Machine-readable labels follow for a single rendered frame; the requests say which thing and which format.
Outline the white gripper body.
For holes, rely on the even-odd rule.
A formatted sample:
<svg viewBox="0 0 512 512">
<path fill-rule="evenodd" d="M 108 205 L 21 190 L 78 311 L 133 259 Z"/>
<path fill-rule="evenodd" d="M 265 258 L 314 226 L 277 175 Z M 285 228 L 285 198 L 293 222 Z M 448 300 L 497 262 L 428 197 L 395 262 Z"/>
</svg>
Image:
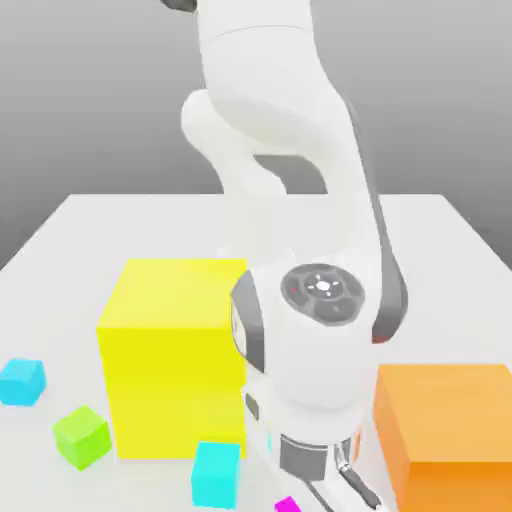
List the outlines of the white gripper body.
<svg viewBox="0 0 512 512">
<path fill-rule="evenodd" d="M 358 478 L 306 481 L 333 512 L 374 512 L 374 493 Z"/>
</svg>

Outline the small cyan cube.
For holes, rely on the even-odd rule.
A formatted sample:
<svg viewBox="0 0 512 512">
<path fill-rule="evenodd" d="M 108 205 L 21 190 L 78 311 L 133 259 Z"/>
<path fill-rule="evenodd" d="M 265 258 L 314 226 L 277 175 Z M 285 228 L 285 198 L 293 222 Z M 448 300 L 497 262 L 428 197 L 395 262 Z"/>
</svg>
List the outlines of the small cyan cube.
<svg viewBox="0 0 512 512">
<path fill-rule="evenodd" d="M 234 510 L 240 483 L 239 444 L 201 441 L 191 474 L 194 506 Z"/>
</svg>

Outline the small green cube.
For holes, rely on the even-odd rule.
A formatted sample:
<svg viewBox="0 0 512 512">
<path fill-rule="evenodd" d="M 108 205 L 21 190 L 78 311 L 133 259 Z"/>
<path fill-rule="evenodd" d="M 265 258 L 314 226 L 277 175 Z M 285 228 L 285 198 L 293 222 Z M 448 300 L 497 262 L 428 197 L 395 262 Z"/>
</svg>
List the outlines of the small green cube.
<svg viewBox="0 0 512 512">
<path fill-rule="evenodd" d="M 107 421 L 84 405 L 57 421 L 52 432 L 59 453 L 77 470 L 84 470 L 112 448 Z"/>
</svg>

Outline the small sky blue cube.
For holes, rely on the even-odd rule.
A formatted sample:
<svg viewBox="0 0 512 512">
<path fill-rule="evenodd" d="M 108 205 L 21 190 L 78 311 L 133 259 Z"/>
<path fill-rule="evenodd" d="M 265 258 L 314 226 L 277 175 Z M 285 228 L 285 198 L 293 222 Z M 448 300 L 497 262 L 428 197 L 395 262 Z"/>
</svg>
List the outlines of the small sky blue cube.
<svg viewBox="0 0 512 512">
<path fill-rule="evenodd" d="M 46 388 L 41 360 L 10 359 L 0 371 L 0 402 L 7 406 L 33 406 Z"/>
</svg>

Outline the large orange box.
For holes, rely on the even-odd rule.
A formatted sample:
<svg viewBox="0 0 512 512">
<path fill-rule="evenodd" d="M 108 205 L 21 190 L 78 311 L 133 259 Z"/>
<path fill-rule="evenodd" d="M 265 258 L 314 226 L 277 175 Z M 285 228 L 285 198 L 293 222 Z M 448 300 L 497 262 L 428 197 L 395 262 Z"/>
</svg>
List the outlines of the large orange box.
<svg viewBox="0 0 512 512">
<path fill-rule="evenodd" d="M 399 512 L 512 512 L 512 372 L 383 365 L 374 421 Z"/>
</svg>

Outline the large yellow box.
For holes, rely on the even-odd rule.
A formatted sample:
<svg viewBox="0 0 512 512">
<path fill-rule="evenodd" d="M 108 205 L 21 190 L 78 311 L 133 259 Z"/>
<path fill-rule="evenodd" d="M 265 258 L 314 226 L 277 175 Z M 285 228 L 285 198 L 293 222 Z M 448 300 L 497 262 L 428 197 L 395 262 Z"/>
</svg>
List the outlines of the large yellow box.
<svg viewBox="0 0 512 512">
<path fill-rule="evenodd" d="M 117 455 L 192 459 L 246 444 L 230 293 L 243 259 L 130 259 L 97 324 Z"/>
</svg>

